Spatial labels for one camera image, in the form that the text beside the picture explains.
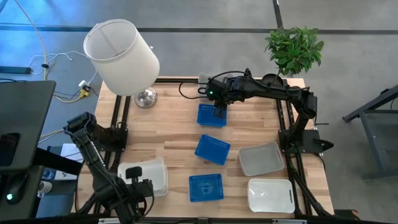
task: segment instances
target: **table lamp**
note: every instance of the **table lamp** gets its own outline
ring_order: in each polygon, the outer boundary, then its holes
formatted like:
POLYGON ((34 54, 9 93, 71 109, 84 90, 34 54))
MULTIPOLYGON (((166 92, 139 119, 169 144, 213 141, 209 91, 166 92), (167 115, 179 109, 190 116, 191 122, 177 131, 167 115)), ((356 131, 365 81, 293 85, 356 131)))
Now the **table lamp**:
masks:
POLYGON ((124 19, 97 24, 87 34, 83 48, 109 90, 134 95, 140 108, 156 104, 157 93, 150 86, 159 74, 159 60, 134 24, 124 19))

